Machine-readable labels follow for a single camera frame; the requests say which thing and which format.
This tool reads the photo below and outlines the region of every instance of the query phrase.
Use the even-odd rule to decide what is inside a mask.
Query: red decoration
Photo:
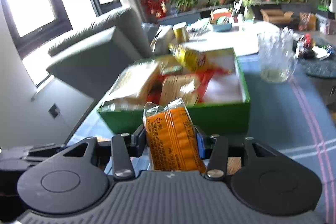
[[[155,15],[157,19],[163,18],[167,14],[166,3],[169,0],[141,0],[142,6],[150,15]]]

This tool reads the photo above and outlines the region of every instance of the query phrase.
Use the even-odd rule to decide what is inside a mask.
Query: electrical outlet
[[[55,119],[61,113],[61,110],[58,108],[56,104],[53,104],[53,106],[49,109],[48,112]]]

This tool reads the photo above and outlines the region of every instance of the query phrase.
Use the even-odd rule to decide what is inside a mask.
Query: orange snack package
[[[181,98],[164,109],[147,103],[144,123],[153,170],[205,172],[198,155],[194,125]]]

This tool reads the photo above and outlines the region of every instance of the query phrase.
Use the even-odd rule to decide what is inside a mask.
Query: yellow cup
[[[189,34],[187,32],[187,22],[182,22],[173,26],[173,31],[177,42],[184,43],[189,41]]]

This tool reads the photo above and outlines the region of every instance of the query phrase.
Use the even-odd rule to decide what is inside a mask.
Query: gray sofa
[[[55,38],[48,54],[48,72],[99,100],[128,65],[151,57],[152,51],[135,11],[121,7]]]

